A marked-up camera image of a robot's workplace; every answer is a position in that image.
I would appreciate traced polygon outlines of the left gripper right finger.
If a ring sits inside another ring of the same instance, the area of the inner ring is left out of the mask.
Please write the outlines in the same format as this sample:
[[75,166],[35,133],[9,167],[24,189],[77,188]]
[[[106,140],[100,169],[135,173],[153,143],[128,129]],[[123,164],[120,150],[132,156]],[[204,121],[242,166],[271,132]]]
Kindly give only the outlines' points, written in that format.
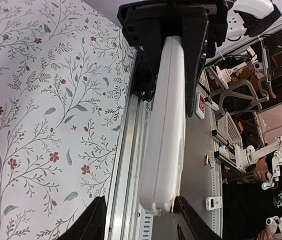
[[177,240],[221,240],[183,196],[175,198],[173,223]]

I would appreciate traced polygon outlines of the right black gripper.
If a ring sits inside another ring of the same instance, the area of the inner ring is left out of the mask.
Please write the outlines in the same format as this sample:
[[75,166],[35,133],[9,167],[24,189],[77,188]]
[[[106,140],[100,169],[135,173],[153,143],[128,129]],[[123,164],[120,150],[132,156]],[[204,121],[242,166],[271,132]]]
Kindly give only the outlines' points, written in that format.
[[147,102],[153,99],[164,39],[182,36],[185,110],[186,116],[192,117],[196,87],[206,59],[206,39],[218,47],[225,42],[227,14],[224,0],[143,0],[120,5],[117,19],[122,33],[128,44],[137,49],[132,94]]

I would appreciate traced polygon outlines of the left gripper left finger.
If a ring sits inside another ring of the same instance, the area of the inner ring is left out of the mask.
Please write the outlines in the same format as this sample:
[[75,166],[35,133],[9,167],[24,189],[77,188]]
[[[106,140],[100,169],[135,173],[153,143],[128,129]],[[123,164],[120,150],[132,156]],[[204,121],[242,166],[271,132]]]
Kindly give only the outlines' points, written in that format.
[[59,240],[103,240],[105,224],[106,200],[104,196],[98,196]]

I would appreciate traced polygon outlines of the white remote control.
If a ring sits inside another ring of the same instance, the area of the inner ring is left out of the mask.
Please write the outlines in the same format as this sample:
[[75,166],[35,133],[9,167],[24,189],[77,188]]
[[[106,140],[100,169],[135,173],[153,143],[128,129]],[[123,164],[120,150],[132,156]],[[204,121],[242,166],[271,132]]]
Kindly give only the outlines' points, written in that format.
[[185,148],[185,63],[181,37],[165,39],[149,121],[138,200],[148,213],[172,212]]

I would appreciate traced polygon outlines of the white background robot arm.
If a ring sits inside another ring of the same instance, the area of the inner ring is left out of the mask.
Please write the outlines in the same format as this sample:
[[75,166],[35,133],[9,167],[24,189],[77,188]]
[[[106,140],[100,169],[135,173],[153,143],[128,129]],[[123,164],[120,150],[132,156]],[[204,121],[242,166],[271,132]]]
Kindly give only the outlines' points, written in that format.
[[[239,165],[253,165],[260,158],[272,154],[272,173],[267,175],[268,181],[262,184],[262,189],[267,190],[274,185],[280,175],[279,167],[282,166],[282,136],[278,136],[275,142],[259,150],[254,150],[252,146],[246,149],[241,149],[238,145],[233,147],[236,163]],[[105,197],[96,197],[59,238],[61,240],[103,240],[105,238],[106,210]],[[220,239],[183,196],[175,199],[173,222],[178,240]],[[265,224],[277,239],[282,240],[282,217],[268,217]]]

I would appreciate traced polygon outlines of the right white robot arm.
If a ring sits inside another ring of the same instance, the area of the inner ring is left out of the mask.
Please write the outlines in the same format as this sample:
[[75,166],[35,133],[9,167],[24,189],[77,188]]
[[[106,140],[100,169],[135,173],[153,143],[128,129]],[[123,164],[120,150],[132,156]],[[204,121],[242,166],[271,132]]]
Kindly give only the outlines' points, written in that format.
[[147,0],[123,4],[117,18],[131,47],[137,49],[133,93],[153,99],[167,37],[179,36],[184,50],[185,106],[192,117],[195,90],[208,58],[226,39],[256,37],[281,17],[270,0]]

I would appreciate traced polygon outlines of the white digital timer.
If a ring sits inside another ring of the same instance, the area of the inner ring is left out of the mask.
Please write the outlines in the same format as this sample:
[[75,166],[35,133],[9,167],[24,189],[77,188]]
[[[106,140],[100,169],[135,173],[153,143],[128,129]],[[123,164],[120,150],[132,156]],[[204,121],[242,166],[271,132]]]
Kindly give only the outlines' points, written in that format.
[[221,196],[209,196],[205,199],[205,207],[207,211],[221,209],[223,205]]

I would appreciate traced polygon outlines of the red white box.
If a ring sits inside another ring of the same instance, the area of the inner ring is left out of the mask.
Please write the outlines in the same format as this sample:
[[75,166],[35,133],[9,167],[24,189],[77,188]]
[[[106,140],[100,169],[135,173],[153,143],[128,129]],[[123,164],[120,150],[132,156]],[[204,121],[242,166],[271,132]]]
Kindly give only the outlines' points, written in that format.
[[205,118],[205,99],[201,94],[196,96],[195,113],[201,120]]

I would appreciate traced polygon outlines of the grey office chair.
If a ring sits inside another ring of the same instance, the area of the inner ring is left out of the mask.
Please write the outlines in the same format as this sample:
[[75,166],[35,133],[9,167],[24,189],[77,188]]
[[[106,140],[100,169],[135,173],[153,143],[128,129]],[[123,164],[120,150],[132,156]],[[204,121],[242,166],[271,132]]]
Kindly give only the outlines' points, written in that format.
[[252,83],[245,79],[224,90],[219,96],[218,106],[219,110],[215,113],[218,117],[226,113],[233,116],[262,110],[261,100]]

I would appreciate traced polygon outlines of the floral patterned table mat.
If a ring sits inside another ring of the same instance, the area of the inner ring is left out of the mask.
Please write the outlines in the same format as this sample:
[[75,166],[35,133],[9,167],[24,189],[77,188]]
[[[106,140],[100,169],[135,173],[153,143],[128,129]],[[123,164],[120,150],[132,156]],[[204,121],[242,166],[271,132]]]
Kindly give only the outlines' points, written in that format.
[[132,57],[81,0],[0,0],[0,240],[55,240],[108,195]]

